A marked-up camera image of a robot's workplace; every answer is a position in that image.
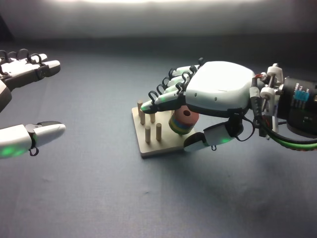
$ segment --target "white robotic hand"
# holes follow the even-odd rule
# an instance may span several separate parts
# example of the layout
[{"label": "white robotic hand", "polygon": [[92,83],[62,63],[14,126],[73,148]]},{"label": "white robotic hand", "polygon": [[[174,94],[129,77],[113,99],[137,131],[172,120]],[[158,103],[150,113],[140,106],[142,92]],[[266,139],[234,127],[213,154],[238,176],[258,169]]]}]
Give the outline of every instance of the white robotic hand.
[{"label": "white robotic hand", "polygon": [[151,100],[141,106],[144,113],[176,110],[187,105],[189,110],[199,114],[229,118],[227,122],[206,128],[204,133],[189,136],[184,142],[185,151],[216,146],[234,138],[240,140],[242,119],[250,121],[245,113],[250,108],[253,71],[231,62],[203,63],[200,58],[199,65],[171,69],[168,75],[157,87],[160,95],[155,91],[149,93]]},{"label": "white robotic hand", "polygon": [[[27,52],[24,59],[19,59],[19,53]],[[5,51],[0,51],[4,57],[0,61],[0,112],[11,101],[11,91],[32,82],[37,82],[45,77],[51,77],[60,71],[57,60],[43,62],[47,59],[44,54],[29,56],[26,49],[14,52],[16,58],[10,58]],[[36,156],[38,147],[47,144],[65,132],[65,125],[57,121],[45,121],[37,124],[16,125],[0,129],[0,158],[19,156],[30,151],[31,156]]]}]

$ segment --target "white wall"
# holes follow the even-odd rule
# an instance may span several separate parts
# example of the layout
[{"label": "white wall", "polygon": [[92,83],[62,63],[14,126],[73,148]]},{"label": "white wall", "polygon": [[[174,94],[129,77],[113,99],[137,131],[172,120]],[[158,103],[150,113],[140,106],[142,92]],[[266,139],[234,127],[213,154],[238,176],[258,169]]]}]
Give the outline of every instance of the white wall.
[{"label": "white wall", "polygon": [[317,26],[314,0],[106,1],[0,0],[0,14],[16,38],[293,33]]}]

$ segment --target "wooden peg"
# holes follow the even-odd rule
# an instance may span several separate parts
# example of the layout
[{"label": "wooden peg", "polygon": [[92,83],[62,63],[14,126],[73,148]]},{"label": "wooden peg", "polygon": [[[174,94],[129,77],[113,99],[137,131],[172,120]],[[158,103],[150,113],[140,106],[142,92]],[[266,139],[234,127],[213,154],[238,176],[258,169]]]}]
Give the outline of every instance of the wooden peg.
[{"label": "wooden peg", "polygon": [[140,117],[140,111],[141,111],[141,106],[142,106],[143,102],[142,100],[138,101],[138,112],[139,112],[139,117]]},{"label": "wooden peg", "polygon": [[157,141],[160,141],[162,138],[162,124],[157,123]]},{"label": "wooden peg", "polygon": [[150,114],[150,118],[151,118],[151,123],[155,122],[155,113]]},{"label": "wooden peg", "polygon": [[145,124],[145,113],[143,111],[139,111],[139,113],[140,113],[140,123],[142,125],[144,125]]},{"label": "wooden peg", "polygon": [[145,126],[145,142],[150,143],[151,141],[151,127]]}]

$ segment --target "wooden base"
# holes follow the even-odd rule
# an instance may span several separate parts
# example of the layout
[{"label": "wooden base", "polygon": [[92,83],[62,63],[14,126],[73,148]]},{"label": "wooden base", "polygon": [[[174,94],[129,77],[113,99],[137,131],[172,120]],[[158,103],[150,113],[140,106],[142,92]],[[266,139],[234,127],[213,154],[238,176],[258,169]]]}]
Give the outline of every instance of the wooden base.
[{"label": "wooden base", "polygon": [[[183,150],[184,140],[195,133],[194,129],[192,129],[192,131],[187,135],[179,135],[172,131],[168,125],[170,116],[171,111],[158,112],[155,114],[155,122],[151,123],[150,115],[146,114],[145,124],[141,125],[138,108],[132,108],[132,117],[142,157]],[[156,123],[162,124],[161,141],[156,140]],[[151,127],[150,143],[145,142],[145,126],[147,125]]]}]

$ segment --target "table surface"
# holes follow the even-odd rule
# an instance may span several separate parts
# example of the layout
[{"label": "table surface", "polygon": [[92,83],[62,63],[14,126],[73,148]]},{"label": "table surface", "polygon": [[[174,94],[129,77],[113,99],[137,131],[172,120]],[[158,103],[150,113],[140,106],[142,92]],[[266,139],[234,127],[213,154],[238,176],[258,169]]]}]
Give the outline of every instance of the table surface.
[{"label": "table surface", "polygon": [[[140,156],[131,108],[172,66],[223,54],[221,60],[237,58],[263,72],[271,61],[216,48],[187,55],[187,45],[127,50],[114,42],[1,44],[45,53],[62,69],[15,89],[0,126],[45,120],[67,126],[37,157],[0,160],[1,238],[317,237],[316,152],[288,150],[256,133],[216,151]],[[314,77],[309,69],[283,69]],[[195,130],[220,121],[201,116]],[[241,137],[250,131],[245,123]],[[285,126],[281,133],[293,136]]]}]

